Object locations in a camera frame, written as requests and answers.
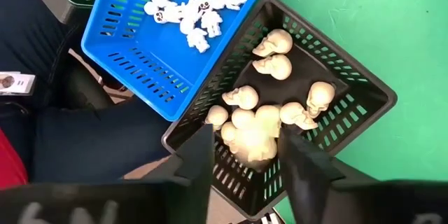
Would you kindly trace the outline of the black plastic basket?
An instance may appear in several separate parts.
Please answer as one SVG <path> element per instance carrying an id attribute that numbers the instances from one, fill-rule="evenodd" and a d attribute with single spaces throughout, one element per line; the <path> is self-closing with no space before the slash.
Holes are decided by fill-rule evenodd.
<path id="1" fill-rule="evenodd" d="M 287 53 L 293 70 L 286 80 L 259 74 L 253 49 L 274 29 L 293 37 Z M 188 109 L 163 137 L 176 150 L 203 126 L 209 109 L 223 103 L 222 94 L 243 85 L 255 88 L 260 105 L 304 104 L 317 81 L 335 87 L 335 98 L 318 119 L 318 127 L 294 132 L 331 155 L 340 152 L 397 102 L 397 94 L 348 52 L 280 0 L 260 0 L 228 43 Z M 261 218 L 285 196 L 277 158 L 252 169 L 235 160 L 222 139 L 215 138 L 213 189 L 249 220 Z"/>

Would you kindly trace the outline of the person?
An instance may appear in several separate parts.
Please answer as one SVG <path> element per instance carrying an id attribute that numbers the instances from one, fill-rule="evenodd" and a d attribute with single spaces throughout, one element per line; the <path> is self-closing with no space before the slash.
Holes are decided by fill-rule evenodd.
<path id="1" fill-rule="evenodd" d="M 103 109 L 61 108 L 73 29 L 42 0 L 0 0 L 0 72 L 35 75 L 29 96 L 0 95 L 0 128 L 29 183 L 102 183 L 165 158 L 169 123 L 137 97 Z"/>

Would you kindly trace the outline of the beige plastic skull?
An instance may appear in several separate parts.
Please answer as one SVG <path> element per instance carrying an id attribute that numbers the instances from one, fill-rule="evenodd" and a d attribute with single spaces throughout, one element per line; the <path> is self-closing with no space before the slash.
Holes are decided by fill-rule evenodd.
<path id="1" fill-rule="evenodd" d="M 285 55 L 268 56 L 253 61 L 252 65 L 258 73 L 271 75 L 279 81 L 286 80 L 293 70 L 291 61 Z"/>
<path id="2" fill-rule="evenodd" d="M 312 130 L 318 124 L 311 118 L 308 111 L 298 102 L 289 102 L 280 109 L 281 122 L 287 125 L 297 125 L 302 130 Z"/>
<path id="3" fill-rule="evenodd" d="M 312 118 L 317 118 L 326 111 L 335 97 L 335 88 L 326 82 L 318 81 L 311 85 L 307 97 L 307 112 Z"/>
<path id="4" fill-rule="evenodd" d="M 219 105 L 214 105 L 209 109 L 205 119 L 206 124 L 213 125 L 214 130 L 219 130 L 221 126 L 227 121 L 228 112 L 225 108 Z"/>
<path id="5" fill-rule="evenodd" d="M 237 108 L 231 115 L 231 121 L 237 129 L 245 129 L 251 125 L 255 119 L 255 113 L 252 110 Z"/>
<path id="6" fill-rule="evenodd" d="M 255 117 L 270 137 L 279 137 L 281 128 L 279 105 L 263 105 L 255 112 Z"/>
<path id="7" fill-rule="evenodd" d="M 225 122 L 220 129 L 220 135 L 224 144 L 232 146 L 235 141 L 237 128 L 232 122 Z"/>
<path id="8" fill-rule="evenodd" d="M 279 124 L 252 123 L 240 127 L 234 124 L 234 139 L 230 151 L 244 166 L 260 171 L 277 155 Z"/>
<path id="9" fill-rule="evenodd" d="M 238 106 L 244 110 L 254 109 L 259 101 L 256 90 L 249 86 L 241 86 L 221 95 L 223 101 L 230 106 Z"/>
<path id="10" fill-rule="evenodd" d="M 274 54 L 288 53 L 292 47 L 293 38 L 287 31 L 283 29 L 273 29 L 263 38 L 261 43 L 252 50 L 252 53 L 260 57 L 267 57 Z"/>

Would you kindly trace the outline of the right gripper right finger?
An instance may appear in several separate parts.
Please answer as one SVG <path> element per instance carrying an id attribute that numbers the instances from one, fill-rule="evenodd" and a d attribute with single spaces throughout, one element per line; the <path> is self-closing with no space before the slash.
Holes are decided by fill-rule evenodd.
<path id="1" fill-rule="evenodd" d="M 334 158 L 280 131 L 281 178 L 297 224 L 448 224 L 448 182 L 348 177 Z"/>

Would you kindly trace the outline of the blue plastic basket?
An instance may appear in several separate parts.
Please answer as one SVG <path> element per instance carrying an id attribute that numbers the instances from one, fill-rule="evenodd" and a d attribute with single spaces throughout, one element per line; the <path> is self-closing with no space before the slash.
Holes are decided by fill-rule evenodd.
<path id="1" fill-rule="evenodd" d="M 256 0 L 223 9 L 222 34 L 200 53 L 179 25 L 158 24 L 145 14 L 149 0 L 95 0 L 83 52 L 168 121 L 178 120 Z M 172 0 L 177 3 L 188 0 Z"/>

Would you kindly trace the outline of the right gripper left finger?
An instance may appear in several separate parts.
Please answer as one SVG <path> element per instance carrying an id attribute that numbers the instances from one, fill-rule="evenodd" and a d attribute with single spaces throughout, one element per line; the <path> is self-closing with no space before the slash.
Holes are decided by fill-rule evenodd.
<path id="1" fill-rule="evenodd" d="M 204 125 L 139 179 L 0 192 L 0 224 L 206 224 L 214 131 Z"/>

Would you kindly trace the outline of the red cloth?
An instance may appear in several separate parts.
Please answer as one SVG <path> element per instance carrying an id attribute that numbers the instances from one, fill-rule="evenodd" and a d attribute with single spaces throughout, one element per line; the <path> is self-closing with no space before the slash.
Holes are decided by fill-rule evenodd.
<path id="1" fill-rule="evenodd" d="M 28 184 L 28 175 L 19 155 L 0 128 L 0 190 Z"/>

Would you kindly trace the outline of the green table mat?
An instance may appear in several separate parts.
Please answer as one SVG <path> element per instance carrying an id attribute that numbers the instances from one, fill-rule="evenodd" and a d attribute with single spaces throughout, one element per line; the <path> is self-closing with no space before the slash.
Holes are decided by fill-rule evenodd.
<path id="1" fill-rule="evenodd" d="M 398 95 L 338 158 L 379 180 L 448 181 L 448 0 L 282 0 Z"/>

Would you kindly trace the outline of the white photo card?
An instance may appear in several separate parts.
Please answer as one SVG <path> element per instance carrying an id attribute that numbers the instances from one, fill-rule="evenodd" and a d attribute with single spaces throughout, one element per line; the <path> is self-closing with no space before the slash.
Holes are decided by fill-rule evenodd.
<path id="1" fill-rule="evenodd" d="M 35 75 L 24 74 L 19 71 L 0 72 L 0 95 L 32 95 L 35 82 Z"/>

